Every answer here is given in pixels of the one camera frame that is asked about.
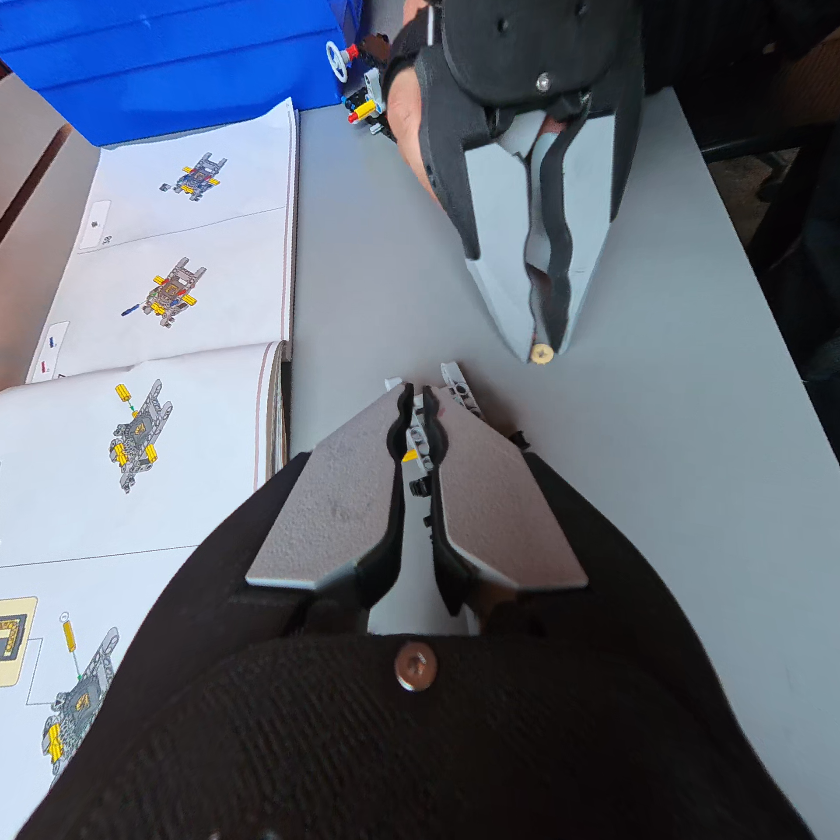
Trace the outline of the person's right hand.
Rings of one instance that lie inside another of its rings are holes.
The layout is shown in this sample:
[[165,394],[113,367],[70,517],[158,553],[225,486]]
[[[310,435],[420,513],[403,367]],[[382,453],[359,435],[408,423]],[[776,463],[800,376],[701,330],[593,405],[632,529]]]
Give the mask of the person's right hand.
[[429,2],[405,1],[402,28],[394,37],[385,72],[383,93],[392,135],[397,148],[428,195],[439,204],[430,184],[419,143],[423,98],[415,70],[419,50],[428,42]]

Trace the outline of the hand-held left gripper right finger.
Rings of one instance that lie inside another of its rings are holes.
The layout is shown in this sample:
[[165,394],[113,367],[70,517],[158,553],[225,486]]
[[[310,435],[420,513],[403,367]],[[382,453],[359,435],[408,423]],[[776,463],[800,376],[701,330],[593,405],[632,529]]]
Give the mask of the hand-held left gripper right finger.
[[501,602],[586,588],[520,448],[442,388],[423,388],[423,422],[434,576],[448,613],[488,616]]

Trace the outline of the grey lego chassis assembly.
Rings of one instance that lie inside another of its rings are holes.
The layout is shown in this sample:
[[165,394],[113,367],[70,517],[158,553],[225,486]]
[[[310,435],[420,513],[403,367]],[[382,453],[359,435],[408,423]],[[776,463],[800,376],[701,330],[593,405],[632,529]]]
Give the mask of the grey lego chassis assembly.
[[539,489],[521,450],[487,424],[458,363],[441,363],[440,373],[429,411],[421,388],[385,382],[403,421],[394,449],[413,471],[409,496],[429,504],[432,541],[465,563],[499,569],[533,535]]

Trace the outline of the lego instruction booklet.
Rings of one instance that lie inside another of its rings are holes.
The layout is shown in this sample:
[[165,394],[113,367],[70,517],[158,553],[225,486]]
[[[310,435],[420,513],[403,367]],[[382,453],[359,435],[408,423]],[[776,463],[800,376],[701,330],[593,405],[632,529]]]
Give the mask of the lego instruction booklet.
[[86,737],[172,576],[287,457],[299,117],[101,152],[2,391],[2,835]]

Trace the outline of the small Lego steering assembly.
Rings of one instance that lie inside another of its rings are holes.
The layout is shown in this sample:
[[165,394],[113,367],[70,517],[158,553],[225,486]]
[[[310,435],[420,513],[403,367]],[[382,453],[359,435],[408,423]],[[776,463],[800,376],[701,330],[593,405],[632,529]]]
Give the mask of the small Lego steering assembly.
[[343,93],[342,105],[348,112],[348,124],[364,125],[371,135],[381,135],[395,142],[386,115],[385,96],[382,89],[384,72],[390,58],[391,41],[388,35],[375,33],[340,48],[333,41],[325,45],[333,75],[342,85],[350,80],[350,70],[355,65],[364,67],[362,86],[352,93]]

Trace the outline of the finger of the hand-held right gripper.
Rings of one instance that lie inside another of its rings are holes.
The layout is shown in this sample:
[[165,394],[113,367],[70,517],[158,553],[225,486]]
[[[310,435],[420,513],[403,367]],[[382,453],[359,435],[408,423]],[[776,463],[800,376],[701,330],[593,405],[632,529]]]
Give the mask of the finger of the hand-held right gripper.
[[566,351],[613,220],[616,117],[605,113],[542,135],[542,322]]
[[535,331],[525,250],[530,230],[526,166],[504,149],[465,153],[479,256],[468,259],[500,336],[520,362],[530,358]]

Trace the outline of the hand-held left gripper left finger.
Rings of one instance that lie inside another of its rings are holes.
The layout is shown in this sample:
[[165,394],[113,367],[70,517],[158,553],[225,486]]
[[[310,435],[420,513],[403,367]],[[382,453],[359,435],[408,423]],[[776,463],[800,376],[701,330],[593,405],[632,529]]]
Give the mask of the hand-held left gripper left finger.
[[245,579],[369,611],[401,569],[414,387],[381,395],[309,454]]

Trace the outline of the beige side table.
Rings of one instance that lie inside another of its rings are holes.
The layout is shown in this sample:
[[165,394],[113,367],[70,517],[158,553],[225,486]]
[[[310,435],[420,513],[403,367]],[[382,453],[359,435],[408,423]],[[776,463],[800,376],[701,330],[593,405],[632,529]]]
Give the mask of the beige side table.
[[100,150],[16,75],[1,82],[1,389],[25,383]]

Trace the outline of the blue plastic bin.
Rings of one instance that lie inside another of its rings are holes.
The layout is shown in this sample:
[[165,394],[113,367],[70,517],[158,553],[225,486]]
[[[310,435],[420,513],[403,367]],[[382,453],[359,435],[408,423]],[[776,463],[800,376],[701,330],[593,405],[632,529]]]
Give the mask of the blue plastic bin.
[[91,144],[339,101],[362,1],[2,1],[2,62]]

